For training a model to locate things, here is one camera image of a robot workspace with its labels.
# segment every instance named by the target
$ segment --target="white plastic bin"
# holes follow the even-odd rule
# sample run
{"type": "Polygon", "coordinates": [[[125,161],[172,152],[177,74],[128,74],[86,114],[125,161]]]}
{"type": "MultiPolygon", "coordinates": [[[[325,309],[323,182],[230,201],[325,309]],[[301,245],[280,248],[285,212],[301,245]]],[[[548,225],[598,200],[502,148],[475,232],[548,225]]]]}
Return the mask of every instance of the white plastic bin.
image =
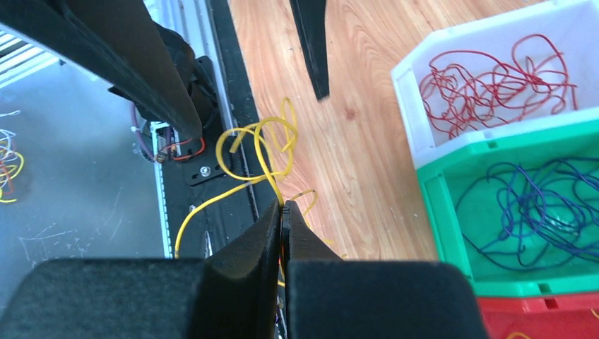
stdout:
{"type": "MultiPolygon", "coordinates": [[[[536,45],[532,40],[519,48],[526,49],[526,55],[533,59],[544,59],[547,57],[544,54],[548,54],[543,43],[536,45]]],[[[469,70],[484,72],[493,67],[474,56],[460,55],[455,60],[451,57],[446,56],[447,62],[459,62],[469,70]]],[[[557,63],[556,58],[545,67],[558,69],[560,64],[557,63]]],[[[391,77],[415,168],[470,143],[599,119],[599,0],[548,1],[433,32],[391,71],[391,77]],[[419,89],[422,79],[431,73],[431,59],[449,50],[463,49],[486,52],[502,61],[511,61],[514,43],[531,34],[546,36],[563,53],[569,82],[576,85],[578,110],[574,111],[568,102],[562,113],[552,115],[551,105],[547,105],[522,121],[493,128],[466,129],[453,138],[433,128],[419,89]]],[[[440,104],[438,100],[428,101],[431,110],[440,104]]],[[[502,114],[509,119],[509,111],[495,112],[497,117],[502,114]]]]}

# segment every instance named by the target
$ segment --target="red wire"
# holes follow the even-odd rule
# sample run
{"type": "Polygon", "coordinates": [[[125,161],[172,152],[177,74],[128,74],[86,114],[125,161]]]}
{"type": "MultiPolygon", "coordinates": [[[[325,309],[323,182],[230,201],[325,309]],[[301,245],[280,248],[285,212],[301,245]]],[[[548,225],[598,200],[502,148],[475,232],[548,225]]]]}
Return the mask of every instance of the red wire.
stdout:
{"type": "Polygon", "coordinates": [[[518,40],[511,48],[511,62],[500,61],[491,54],[467,49],[452,50],[441,53],[431,59],[430,74],[419,84],[420,94],[425,111],[433,128],[447,133],[449,139],[461,132],[492,128],[524,119],[549,101],[557,103],[550,108],[550,114],[559,114],[568,107],[568,92],[571,105],[578,109],[576,102],[576,86],[569,82],[569,74],[563,53],[544,35],[532,34],[518,40]],[[535,62],[528,55],[518,57],[519,47],[531,39],[541,39],[552,53],[540,62],[535,62]],[[465,66],[448,63],[441,64],[444,57],[450,54],[452,59],[462,59],[465,54],[475,54],[496,64],[490,71],[474,75],[465,66]],[[546,69],[548,63],[554,62],[557,69],[546,69]],[[436,107],[431,107],[431,100],[436,107]],[[446,105],[439,106],[439,101],[446,105]]]}
{"type": "Polygon", "coordinates": [[[204,141],[204,138],[200,138],[200,141],[202,142],[202,147],[200,148],[199,151],[197,151],[195,154],[192,155],[185,155],[182,157],[172,157],[173,160],[175,161],[183,161],[183,160],[188,160],[191,159],[197,155],[200,155],[204,152],[204,150],[206,149],[206,142],[204,141]]]}
{"type": "Polygon", "coordinates": [[[178,143],[170,143],[164,147],[162,147],[159,151],[159,153],[162,153],[165,149],[167,148],[171,148],[171,147],[176,147],[176,146],[181,146],[181,145],[185,145],[186,143],[188,143],[189,141],[192,141],[193,139],[187,139],[185,141],[180,141],[178,143]]]}
{"type": "Polygon", "coordinates": [[[8,174],[8,170],[6,169],[6,166],[4,164],[4,162],[0,161],[0,172],[4,171],[4,175],[6,178],[6,183],[8,184],[8,191],[3,191],[2,195],[3,196],[10,196],[12,193],[14,193],[14,187],[13,187],[13,181],[11,179],[11,176],[8,174]]]}

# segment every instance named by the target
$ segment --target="yellow wire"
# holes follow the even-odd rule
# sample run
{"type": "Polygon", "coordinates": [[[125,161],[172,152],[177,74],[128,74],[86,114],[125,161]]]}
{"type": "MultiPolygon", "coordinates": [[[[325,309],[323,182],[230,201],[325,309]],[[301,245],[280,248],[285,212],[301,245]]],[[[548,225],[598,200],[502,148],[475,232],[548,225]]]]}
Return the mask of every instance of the yellow wire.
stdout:
{"type": "Polygon", "coordinates": [[[285,281],[285,274],[284,274],[284,272],[283,272],[283,267],[281,267],[281,265],[280,265],[280,261],[279,261],[279,270],[281,271],[281,277],[283,277],[283,281],[281,281],[281,280],[277,279],[277,284],[278,284],[279,286],[282,286],[282,287],[284,287],[284,286],[285,286],[285,283],[284,283],[284,281],[285,281]]]}
{"type": "Polygon", "coordinates": [[[516,339],[516,338],[521,338],[521,339],[530,339],[530,337],[522,332],[514,332],[510,335],[508,335],[508,337],[506,339],[516,339]]]}
{"type": "MultiPolygon", "coordinates": [[[[306,218],[306,214],[308,214],[308,212],[314,207],[314,205],[316,205],[316,200],[318,200],[318,192],[315,189],[307,189],[306,191],[298,193],[289,199],[291,201],[294,201],[297,198],[299,198],[300,196],[303,196],[305,194],[310,194],[310,193],[313,193],[314,197],[312,199],[312,202],[308,205],[306,210],[304,210],[304,212],[302,213],[302,217],[304,217],[304,219],[306,218]]],[[[308,220],[306,220],[306,225],[308,226],[309,229],[312,229],[312,226],[310,226],[310,222],[308,220]]]]}
{"type": "MultiPolygon", "coordinates": [[[[595,311],[594,309],[591,309],[591,313],[595,316],[595,318],[599,319],[599,314],[597,313],[597,311],[595,311]]],[[[508,335],[508,337],[506,339],[516,339],[516,338],[521,338],[521,339],[530,339],[530,337],[522,332],[514,332],[510,335],[508,335]]]]}
{"type": "MultiPolygon", "coordinates": [[[[208,199],[206,202],[202,203],[200,206],[193,209],[187,215],[185,220],[183,220],[181,227],[179,228],[179,232],[177,233],[177,239],[174,242],[174,257],[175,258],[179,258],[179,248],[181,246],[181,239],[183,238],[183,234],[185,233],[185,229],[187,228],[189,221],[198,212],[200,212],[201,210],[203,210],[210,204],[215,203],[216,201],[227,198],[228,196],[230,196],[238,191],[241,191],[242,189],[245,189],[246,187],[248,187],[250,185],[255,185],[255,184],[258,184],[259,182],[267,180],[268,183],[271,184],[271,187],[273,188],[273,191],[275,192],[275,195],[277,196],[279,205],[281,207],[283,206],[285,201],[283,200],[283,195],[280,192],[280,189],[277,185],[276,179],[277,178],[278,179],[285,178],[291,172],[291,169],[293,167],[293,150],[295,149],[295,146],[297,145],[297,137],[298,137],[297,116],[295,114],[295,108],[293,107],[293,104],[291,103],[291,99],[289,99],[288,97],[283,99],[283,103],[281,104],[281,107],[280,107],[280,115],[281,115],[280,117],[269,117],[269,118],[262,119],[260,122],[257,122],[255,124],[250,124],[245,127],[237,127],[234,129],[229,129],[220,135],[220,137],[218,138],[218,140],[216,142],[216,160],[218,161],[220,168],[223,170],[224,173],[228,174],[229,176],[231,176],[235,179],[242,180],[245,183],[243,183],[233,189],[230,189],[229,191],[226,191],[223,194],[215,196],[214,198],[208,199]],[[289,113],[291,113],[291,122],[289,122],[287,120],[287,109],[289,109],[289,113]],[[285,133],[285,141],[286,141],[285,145],[279,144],[277,136],[275,134],[275,130],[271,126],[274,123],[283,125],[283,131],[285,133]],[[267,130],[270,132],[270,135],[271,135],[272,144],[275,146],[276,150],[280,153],[287,154],[287,164],[285,166],[285,169],[283,169],[281,171],[274,170],[274,169],[271,170],[268,168],[268,164],[266,163],[266,159],[265,159],[263,151],[262,151],[262,148],[264,148],[268,158],[273,159],[271,148],[267,144],[266,140],[261,136],[262,130],[267,126],[268,126],[267,130]],[[233,141],[233,143],[229,149],[229,152],[230,153],[237,152],[237,149],[241,145],[242,139],[247,134],[251,134],[254,137],[254,149],[256,151],[256,155],[257,155],[258,161],[260,163],[260,167],[262,168],[264,174],[254,176],[254,177],[243,177],[243,176],[239,176],[239,175],[231,172],[229,167],[227,167],[227,165],[225,164],[224,158],[223,158],[223,148],[225,145],[225,141],[233,133],[237,133],[237,137],[233,141]]],[[[303,194],[307,194],[307,193],[311,193],[311,192],[314,193],[314,200],[312,201],[312,203],[310,204],[308,209],[304,212],[304,215],[308,210],[310,210],[312,207],[314,207],[314,204],[316,204],[316,198],[317,198],[316,191],[313,189],[307,190],[307,191],[304,191],[304,192],[300,193],[299,195],[295,196],[294,198],[292,198],[292,200],[294,200],[295,198],[299,198],[303,194]]],[[[285,286],[285,283],[279,281],[279,285],[285,286]]]]}
{"type": "MultiPolygon", "coordinates": [[[[7,173],[2,173],[0,174],[0,178],[5,177],[4,181],[6,180],[12,180],[15,179],[23,170],[23,167],[25,166],[25,157],[23,157],[23,155],[21,155],[19,152],[13,152],[13,154],[15,154],[19,160],[20,163],[19,165],[9,165],[6,166],[6,168],[11,168],[9,171],[7,171],[7,173]]],[[[14,203],[17,201],[17,199],[11,199],[11,200],[3,200],[2,199],[3,196],[3,191],[2,191],[2,187],[0,187],[0,203],[14,203]]]]}

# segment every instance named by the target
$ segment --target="screw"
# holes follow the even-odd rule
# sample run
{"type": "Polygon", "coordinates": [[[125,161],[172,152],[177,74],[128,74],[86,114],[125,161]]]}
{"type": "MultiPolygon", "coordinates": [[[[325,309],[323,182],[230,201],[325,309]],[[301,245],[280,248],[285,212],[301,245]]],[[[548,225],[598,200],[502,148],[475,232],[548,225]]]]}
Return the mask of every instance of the screw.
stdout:
{"type": "Polygon", "coordinates": [[[208,166],[202,166],[202,168],[200,169],[200,174],[202,174],[202,177],[209,176],[210,172],[212,172],[212,171],[210,170],[210,168],[208,166]]]}

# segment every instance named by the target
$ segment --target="gray table surface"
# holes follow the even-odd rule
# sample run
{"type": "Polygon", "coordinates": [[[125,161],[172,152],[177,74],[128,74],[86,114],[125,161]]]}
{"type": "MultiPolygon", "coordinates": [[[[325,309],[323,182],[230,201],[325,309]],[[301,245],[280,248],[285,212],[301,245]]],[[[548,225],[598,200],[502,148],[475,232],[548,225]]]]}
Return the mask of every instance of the gray table surface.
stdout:
{"type": "Polygon", "coordinates": [[[18,201],[0,204],[0,314],[40,262],[164,255],[153,167],[108,87],[54,64],[0,89],[0,114],[22,111],[0,129],[26,159],[18,201]]]}

